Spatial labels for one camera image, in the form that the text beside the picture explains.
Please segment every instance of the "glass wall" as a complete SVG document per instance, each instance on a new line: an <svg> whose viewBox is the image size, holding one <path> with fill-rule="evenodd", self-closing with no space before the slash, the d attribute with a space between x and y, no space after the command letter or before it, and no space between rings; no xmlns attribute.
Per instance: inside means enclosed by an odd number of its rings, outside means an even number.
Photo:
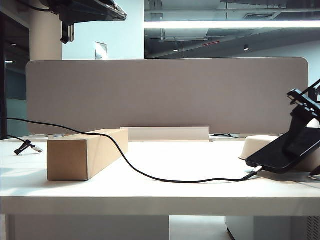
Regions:
<svg viewBox="0 0 320 240"><path fill-rule="evenodd" d="M4 14L2 20L7 117L27 119L26 65L30 59L29 29ZM30 133L26 123L9 120L7 134L21 137Z"/></svg>

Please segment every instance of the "charging cable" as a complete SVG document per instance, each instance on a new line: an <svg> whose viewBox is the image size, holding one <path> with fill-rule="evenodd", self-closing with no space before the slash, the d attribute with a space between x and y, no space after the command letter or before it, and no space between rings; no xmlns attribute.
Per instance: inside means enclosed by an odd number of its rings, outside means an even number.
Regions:
<svg viewBox="0 0 320 240"><path fill-rule="evenodd" d="M15 120L15 121L21 121L21 122L26 122L26 123L31 123L31 124L38 124L38 125L46 125L46 126L52 126L52 127L57 127L57 128L62 128L62 129L67 129L70 131L73 131L75 133L78 134L83 134L83 135L89 135L89 136L102 136L102 137L106 137L108 139L110 139L113 144L116 146L116 148L118 149L118 151L120 152L120 154L122 155L122 157L124 158L124 160L126 161L126 163L136 172L138 172L139 174L153 179L153 180L157 180L160 182L165 182L165 183L176 183L176 184L199 184L199 183L206 183L206 182L211 182L211 181L229 181L229 182L242 182L242 181L246 181L248 179L250 179L251 177L257 175L259 172L261 172L263 170L262 166L257 166L255 169L253 169L248 175L244 176L243 178L209 178L209 179L203 179L203 180L194 180L194 181L188 181L188 180L170 180L170 179L163 179L163 178L158 178L158 177L154 177L151 176L149 174L146 174L140 170L138 170L137 168L135 168L130 162L129 160L126 158L124 152L121 150L121 148L119 147L118 143L109 135L103 134L103 133L95 133L95 132L83 132L83 131L78 131L76 129L72 129L70 127L67 126L62 126L62 125L58 125L58 124L53 124L53 123L46 123L46 122L40 122L40 121L31 121L31 120L25 120L25 119L21 119L21 118L14 118L14 117L8 117L6 118L7 120Z"/></svg>

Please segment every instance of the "floor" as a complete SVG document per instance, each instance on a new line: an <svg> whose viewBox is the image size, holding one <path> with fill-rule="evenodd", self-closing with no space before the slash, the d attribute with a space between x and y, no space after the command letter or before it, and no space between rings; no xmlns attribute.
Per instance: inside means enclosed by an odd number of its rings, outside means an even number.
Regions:
<svg viewBox="0 0 320 240"><path fill-rule="evenodd" d="M224 216L170 216L170 240L231 240Z"/></svg>

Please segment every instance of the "vent grille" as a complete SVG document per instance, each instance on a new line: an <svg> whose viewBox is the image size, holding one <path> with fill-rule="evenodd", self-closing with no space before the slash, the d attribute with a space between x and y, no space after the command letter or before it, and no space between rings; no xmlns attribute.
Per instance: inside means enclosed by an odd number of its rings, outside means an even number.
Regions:
<svg viewBox="0 0 320 240"><path fill-rule="evenodd" d="M249 13L247 15L244 16L245 20L264 20L264 19L268 19L270 18L272 15L269 14L253 14L253 13Z"/></svg>
<svg viewBox="0 0 320 240"><path fill-rule="evenodd" d="M221 0L221 3L226 3L228 2L229 4L250 4L250 5L261 5L261 6L273 6L273 7L278 7L278 6L286 6L288 0Z"/></svg>
<svg viewBox="0 0 320 240"><path fill-rule="evenodd" d="M306 222L306 239L320 240L320 216L308 216Z"/></svg>

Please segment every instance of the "fluorescent light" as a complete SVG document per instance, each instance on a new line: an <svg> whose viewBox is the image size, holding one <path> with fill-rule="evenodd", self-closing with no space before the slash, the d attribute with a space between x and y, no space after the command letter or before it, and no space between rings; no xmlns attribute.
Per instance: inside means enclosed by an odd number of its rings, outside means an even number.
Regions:
<svg viewBox="0 0 320 240"><path fill-rule="evenodd" d="M145 29L320 28L320 21L145 21Z"/></svg>

